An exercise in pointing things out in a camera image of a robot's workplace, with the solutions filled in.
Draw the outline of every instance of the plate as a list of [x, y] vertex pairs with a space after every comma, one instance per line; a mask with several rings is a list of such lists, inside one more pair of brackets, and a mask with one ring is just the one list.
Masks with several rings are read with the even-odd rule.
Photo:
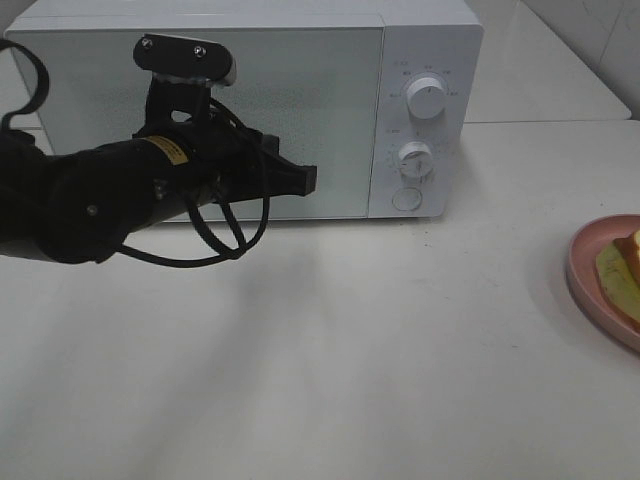
[[567, 282], [576, 303], [591, 320], [640, 352], [640, 327], [605, 298], [595, 264], [596, 255], [607, 243], [636, 230], [640, 230], [640, 215], [613, 215], [582, 227], [569, 245]]

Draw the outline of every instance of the microwave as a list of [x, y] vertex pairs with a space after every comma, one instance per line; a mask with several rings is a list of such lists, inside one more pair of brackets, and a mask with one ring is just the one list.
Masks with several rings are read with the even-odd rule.
[[[280, 137], [285, 158], [317, 166], [316, 191], [274, 198], [272, 218], [443, 213], [483, 33], [463, 0], [38, 0], [5, 35], [49, 69], [39, 116], [54, 153], [144, 124], [150, 73], [132, 59], [144, 33], [224, 45], [237, 80], [212, 96]], [[261, 208], [234, 207], [247, 220]]]

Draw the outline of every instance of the microwave button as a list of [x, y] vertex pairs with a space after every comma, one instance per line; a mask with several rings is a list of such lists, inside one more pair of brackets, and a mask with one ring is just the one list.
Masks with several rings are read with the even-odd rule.
[[410, 212], [422, 203], [422, 193], [417, 188], [401, 188], [393, 195], [392, 202], [398, 210]]

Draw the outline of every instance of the bread slice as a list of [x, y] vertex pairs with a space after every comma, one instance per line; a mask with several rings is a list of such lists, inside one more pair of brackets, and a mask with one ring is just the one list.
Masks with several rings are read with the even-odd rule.
[[640, 286], [640, 230], [628, 237], [616, 238], [613, 244], [624, 258], [636, 284]]
[[640, 328], [640, 288], [614, 242], [596, 256], [596, 271], [605, 298], [633, 321], [634, 329]]

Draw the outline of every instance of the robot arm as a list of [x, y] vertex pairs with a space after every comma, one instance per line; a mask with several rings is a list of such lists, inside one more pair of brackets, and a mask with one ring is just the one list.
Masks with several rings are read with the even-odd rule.
[[[277, 195], [305, 196], [315, 189], [316, 167], [281, 157], [279, 139], [246, 127], [211, 98], [214, 84], [231, 85], [235, 62], [222, 45], [162, 35], [143, 36], [134, 60], [153, 72], [145, 125], [130, 140], [72, 155], [45, 156], [33, 137], [12, 130], [14, 115], [44, 102], [49, 78], [26, 48], [0, 40], [0, 50], [25, 53], [38, 87], [25, 107], [2, 119], [0, 129], [0, 254], [63, 263], [102, 262], [114, 253], [171, 267], [199, 267], [237, 259], [255, 246]], [[174, 111], [190, 117], [172, 119]], [[262, 199], [251, 239], [232, 213], [233, 202]], [[237, 241], [230, 247], [207, 227], [198, 207], [220, 206]], [[123, 245], [129, 233], [183, 212], [217, 252], [174, 260]]]

